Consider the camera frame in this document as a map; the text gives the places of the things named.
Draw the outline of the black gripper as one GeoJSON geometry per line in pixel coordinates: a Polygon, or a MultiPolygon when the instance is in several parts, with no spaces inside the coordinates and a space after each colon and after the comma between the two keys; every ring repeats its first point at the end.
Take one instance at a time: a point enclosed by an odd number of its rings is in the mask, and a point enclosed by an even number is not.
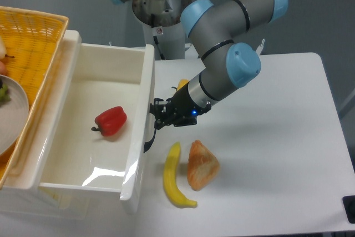
{"type": "Polygon", "coordinates": [[[197,124],[197,117],[210,111],[212,105],[209,101],[203,107],[196,104],[190,97],[188,84],[167,101],[154,98],[150,103],[149,113],[156,119],[154,128],[157,130],[173,125],[174,127],[184,127],[197,124]]]}

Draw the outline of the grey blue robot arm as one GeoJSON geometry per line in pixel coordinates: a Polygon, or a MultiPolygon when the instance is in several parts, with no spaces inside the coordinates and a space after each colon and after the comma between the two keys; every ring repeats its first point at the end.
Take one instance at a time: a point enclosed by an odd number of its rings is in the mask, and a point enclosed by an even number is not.
{"type": "Polygon", "coordinates": [[[253,80],[261,70],[259,55],[239,34],[284,16],[288,0],[228,0],[219,6],[210,0],[111,0],[131,3],[145,43],[157,59],[179,59],[188,38],[204,69],[167,100],[150,106],[155,129],[194,125],[197,117],[253,80]]]}

